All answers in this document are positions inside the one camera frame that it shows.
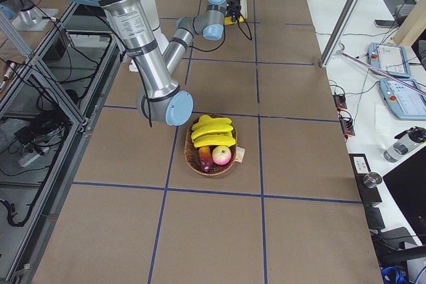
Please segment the white rectangular tray plate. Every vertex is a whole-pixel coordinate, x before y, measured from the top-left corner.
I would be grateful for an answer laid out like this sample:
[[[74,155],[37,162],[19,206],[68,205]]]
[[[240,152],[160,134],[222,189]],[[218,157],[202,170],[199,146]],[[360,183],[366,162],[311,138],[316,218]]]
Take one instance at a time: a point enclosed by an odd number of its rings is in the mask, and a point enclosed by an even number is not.
[[[247,0],[240,0],[240,6],[241,6],[241,9],[240,9],[241,16],[243,18],[247,19],[248,18],[248,2],[247,2]]]

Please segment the brown wicker basket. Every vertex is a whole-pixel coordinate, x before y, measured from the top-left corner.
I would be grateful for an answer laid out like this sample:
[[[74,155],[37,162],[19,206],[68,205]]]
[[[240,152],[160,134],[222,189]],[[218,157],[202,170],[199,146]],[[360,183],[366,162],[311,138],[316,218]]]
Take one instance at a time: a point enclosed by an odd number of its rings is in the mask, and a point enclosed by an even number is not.
[[[215,114],[208,114],[209,116],[213,117],[213,118],[217,118],[217,117],[223,117],[223,116],[218,116]],[[224,173],[225,171],[229,170],[229,168],[232,166],[232,164],[234,163],[235,160],[235,155],[236,155],[236,147],[237,147],[237,131],[236,131],[236,127],[234,126],[233,122],[231,123],[231,126],[233,126],[233,130],[231,132],[227,132],[227,133],[221,133],[221,134],[207,134],[207,135],[226,135],[226,136],[232,136],[233,138],[236,139],[236,145],[230,146],[229,149],[232,153],[232,157],[231,160],[226,164],[226,165],[217,165],[215,163],[213,163],[213,167],[208,171],[208,172],[203,172],[200,169],[200,161],[199,161],[199,157],[198,157],[198,149],[199,148],[195,148],[193,145],[194,140],[191,139],[191,133],[193,133],[192,131],[192,125],[198,122],[198,119],[194,120],[193,123],[190,125],[190,128],[187,130],[186,132],[186,138],[185,138],[185,143],[184,143],[184,156],[186,159],[187,164],[197,173],[205,175],[205,176],[217,176],[219,174]],[[213,152],[213,150],[215,149],[215,147],[217,146],[209,146],[211,153]]]

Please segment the paper price tag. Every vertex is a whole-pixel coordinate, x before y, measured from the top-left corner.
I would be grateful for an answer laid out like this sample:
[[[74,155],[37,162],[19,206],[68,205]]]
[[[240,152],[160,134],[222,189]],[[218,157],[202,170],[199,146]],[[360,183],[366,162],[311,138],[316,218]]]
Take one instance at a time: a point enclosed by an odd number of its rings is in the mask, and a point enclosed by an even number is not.
[[[236,147],[236,155],[235,155],[235,161],[236,162],[239,162],[239,163],[243,162],[245,151],[246,150],[244,148],[240,147],[240,146]]]

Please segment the pink white apple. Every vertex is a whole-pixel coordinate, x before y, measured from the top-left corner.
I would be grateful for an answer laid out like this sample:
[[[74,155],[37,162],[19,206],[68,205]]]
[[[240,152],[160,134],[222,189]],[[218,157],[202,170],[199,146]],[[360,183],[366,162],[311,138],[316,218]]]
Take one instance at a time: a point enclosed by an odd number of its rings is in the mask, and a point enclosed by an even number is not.
[[[227,146],[217,146],[212,152],[213,162],[217,165],[226,165],[232,157],[232,153]]]

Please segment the dark purple mango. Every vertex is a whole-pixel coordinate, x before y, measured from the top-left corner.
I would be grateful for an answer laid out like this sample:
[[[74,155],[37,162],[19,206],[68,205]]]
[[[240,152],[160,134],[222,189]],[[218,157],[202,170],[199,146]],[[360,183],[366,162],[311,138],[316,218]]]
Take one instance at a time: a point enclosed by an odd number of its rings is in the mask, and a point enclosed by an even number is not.
[[[200,161],[200,169],[208,172],[213,167],[212,153],[209,146],[203,146],[198,149],[198,157]]]

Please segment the orange black power strip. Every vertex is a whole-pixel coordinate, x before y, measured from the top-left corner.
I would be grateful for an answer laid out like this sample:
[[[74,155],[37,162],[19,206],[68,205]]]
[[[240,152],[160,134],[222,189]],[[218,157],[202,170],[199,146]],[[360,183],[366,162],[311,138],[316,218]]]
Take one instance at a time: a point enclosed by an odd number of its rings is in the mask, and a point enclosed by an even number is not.
[[[333,101],[337,110],[343,137],[347,140],[349,137],[355,136],[353,117],[347,111],[346,98],[343,93],[334,94]]]

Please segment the blue teach pendant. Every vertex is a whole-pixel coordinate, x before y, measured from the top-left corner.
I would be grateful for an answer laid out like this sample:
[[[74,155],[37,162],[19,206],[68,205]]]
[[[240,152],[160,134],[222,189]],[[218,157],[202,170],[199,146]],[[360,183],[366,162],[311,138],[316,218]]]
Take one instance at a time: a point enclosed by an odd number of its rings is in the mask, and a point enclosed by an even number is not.
[[[391,79],[381,79],[379,88],[390,111],[402,120],[425,120],[425,96],[408,88],[420,89],[412,78],[401,79],[401,84]]]
[[[402,46],[371,43],[368,48],[369,63],[373,67],[397,78],[410,78],[407,53]]]

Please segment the clear water bottle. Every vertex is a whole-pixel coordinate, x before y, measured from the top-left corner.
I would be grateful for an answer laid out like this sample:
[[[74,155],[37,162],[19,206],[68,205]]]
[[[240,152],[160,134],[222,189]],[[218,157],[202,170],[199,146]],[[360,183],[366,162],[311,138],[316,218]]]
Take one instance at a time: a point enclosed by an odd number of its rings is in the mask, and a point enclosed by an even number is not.
[[[425,143],[425,129],[414,126],[397,134],[394,139],[396,141],[383,153],[383,157],[392,163],[402,159],[408,153]]]

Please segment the black monitor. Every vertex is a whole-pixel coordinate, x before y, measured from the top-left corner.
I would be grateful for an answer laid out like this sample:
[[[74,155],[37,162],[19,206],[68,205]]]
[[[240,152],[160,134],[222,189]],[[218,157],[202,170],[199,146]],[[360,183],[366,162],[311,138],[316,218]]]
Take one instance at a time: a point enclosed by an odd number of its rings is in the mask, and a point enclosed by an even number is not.
[[[418,151],[384,177],[405,219],[425,244],[425,153]]]

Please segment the aluminium frame post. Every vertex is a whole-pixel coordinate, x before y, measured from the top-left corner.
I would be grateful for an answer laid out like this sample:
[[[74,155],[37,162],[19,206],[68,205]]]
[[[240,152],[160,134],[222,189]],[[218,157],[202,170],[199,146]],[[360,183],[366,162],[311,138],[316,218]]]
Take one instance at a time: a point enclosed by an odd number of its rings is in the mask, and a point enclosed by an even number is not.
[[[343,32],[345,31],[345,28],[347,27],[351,16],[360,1],[361,0],[347,0],[345,2],[342,12],[322,53],[321,59],[319,61],[320,67],[326,67],[331,59],[331,56],[335,53],[337,45],[343,37]]]

